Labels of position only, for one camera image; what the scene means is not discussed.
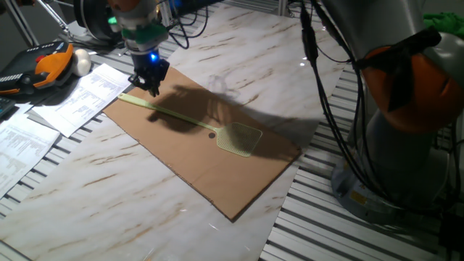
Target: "sticker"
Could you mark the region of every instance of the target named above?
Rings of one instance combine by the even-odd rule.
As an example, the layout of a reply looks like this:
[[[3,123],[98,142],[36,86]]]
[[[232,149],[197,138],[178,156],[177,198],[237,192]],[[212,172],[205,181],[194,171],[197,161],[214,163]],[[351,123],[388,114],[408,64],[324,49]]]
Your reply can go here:
[[[357,203],[361,204],[361,205],[365,205],[365,203],[367,202],[368,198],[357,193],[356,191],[352,191],[351,194],[349,195],[349,197],[351,199],[353,199],[354,201],[356,201]]]
[[[61,43],[58,47],[57,47],[57,50],[60,50],[61,48],[63,48],[65,43]]]

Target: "green light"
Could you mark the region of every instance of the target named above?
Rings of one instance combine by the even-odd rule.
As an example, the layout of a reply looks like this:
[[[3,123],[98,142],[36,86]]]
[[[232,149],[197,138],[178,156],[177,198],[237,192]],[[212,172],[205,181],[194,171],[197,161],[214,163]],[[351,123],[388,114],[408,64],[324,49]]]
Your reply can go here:
[[[117,25],[117,20],[116,20],[116,17],[111,17],[108,19],[108,23],[110,25]]]

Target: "fly swatter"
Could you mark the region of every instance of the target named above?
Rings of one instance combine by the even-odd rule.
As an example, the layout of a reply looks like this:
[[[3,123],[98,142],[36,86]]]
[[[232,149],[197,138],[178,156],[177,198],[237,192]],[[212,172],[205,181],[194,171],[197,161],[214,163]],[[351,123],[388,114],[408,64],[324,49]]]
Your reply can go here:
[[[218,147],[243,157],[250,157],[252,155],[253,149],[260,141],[262,135],[261,130],[257,130],[241,123],[230,123],[223,128],[214,128],[206,123],[202,123],[201,121],[192,119],[177,112],[173,112],[172,110],[165,109],[155,104],[151,104],[144,99],[140,99],[128,94],[120,94],[118,99],[124,102],[138,105],[140,107],[154,109],[158,112],[163,112],[167,115],[171,115],[181,120],[185,120],[210,129],[211,131],[216,132],[216,141]]]

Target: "table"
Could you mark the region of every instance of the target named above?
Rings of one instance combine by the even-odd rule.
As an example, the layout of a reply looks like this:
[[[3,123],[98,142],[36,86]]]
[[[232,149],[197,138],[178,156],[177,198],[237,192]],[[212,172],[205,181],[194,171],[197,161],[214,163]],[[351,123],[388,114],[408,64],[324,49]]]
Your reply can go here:
[[[322,116],[298,20],[221,5],[171,65],[275,131],[309,144]],[[317,26],[320,47],[343,51]],[[319,60],[330,94],[343,65]],[[256,260],[297,171],[288,168],[235,222],[103,117],[0,223],[33,260]]]

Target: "black tool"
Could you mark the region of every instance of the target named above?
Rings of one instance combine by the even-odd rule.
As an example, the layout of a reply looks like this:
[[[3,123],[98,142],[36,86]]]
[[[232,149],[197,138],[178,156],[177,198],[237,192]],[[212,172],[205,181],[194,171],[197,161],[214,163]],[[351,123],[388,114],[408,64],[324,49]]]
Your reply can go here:
[[[5,116],[8,111],[15,107],[16,102],[12,99],[0,97],[0,119]]]

